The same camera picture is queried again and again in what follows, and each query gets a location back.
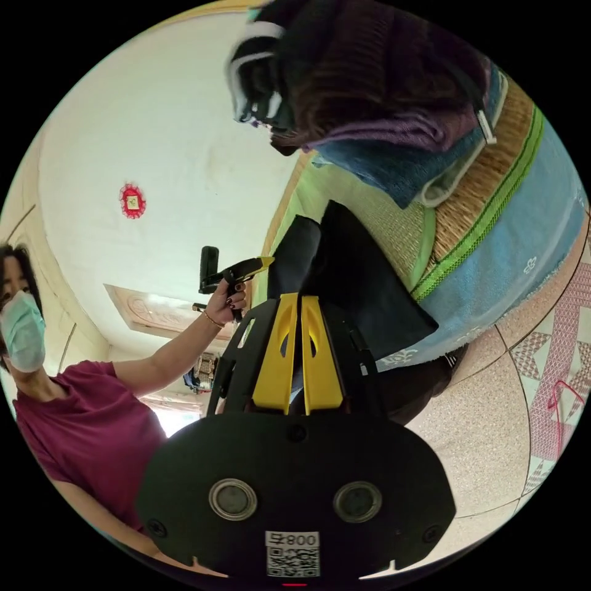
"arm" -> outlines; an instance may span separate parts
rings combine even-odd
[[[215,571],[200,566],[197,561],[193,566],[186,566],[176,560],[166,556],[158,550],[156,544],[148,537],[140,534],[138,531],[125,525],[117,519],[111,512],[103,507],[98,501],[84,492],[79,486],[67,482],[51,481],[57,491],[62,495],[66,502],[93,527],[116,539],[118,542],[132,548],[136,552],[141,552],[150,558],[155,558],[168,565],[183,568],[188,571],[203,574],[214,574],[225,576]]]
[[[236,289],[238,292],[228,303],[228,284],[222,281],[211,296],[205,314],[201,314],[154,355],[141,360],[113,363],[117,378],[136,396],[144,396],[164,390],[182,377],[195,365],[222,327],[232,321],[230,306],[241,310],[246,305],[244,284],[237,285]]]

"label sticker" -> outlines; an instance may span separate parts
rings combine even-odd
[[[317,531],[266,531],[267,575],[320,577],[320,535]]]

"surgical mask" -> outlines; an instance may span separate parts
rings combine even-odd
[[[19,291],[2,309],[2,338],[10,363],[24,374],[43,366],[45,361],[45,321],[35,298]]]

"person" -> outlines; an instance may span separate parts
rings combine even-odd
[[[42,303],[23,246],[0,246],[0,366],[17,386],[17,425],[64,499],[95,529],[132,550],[181,568],[145,534],[134,502],[144,470],[166,435],[141,396],[166,388],[196,363],[233,310],[245,285],[228,295],[222,281],[204,313],[150,357],[82,361],[55,377],[45,359]],[[197,561],[192,568],[213,573]]]

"green trim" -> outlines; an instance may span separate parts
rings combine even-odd
[[[425,269],[429,264],[429,258],[433,252],[433,245],[435,244],[435,230],[437,226],[437,213],[430,207],[424,208],[423,218],[423,236],[420,245],[419,253],[417,254],[417,260],[414,262],[414,266],[411,269],[408,281],[408,291],[412,291],[423,277]]]
[[[521,153],[515,159],[513,166],[480,212],[472,228],[415,287],[412,297],[417,302],[430,295],[450,273],[455,271],[476,250],[485,236],[493,229],[504,209],[507,207],[507,204],[517,192],[525,177],[529,174],[531,165],[540,147],[543,133],[544,116],[534,106],[528,136],[523,142]]]

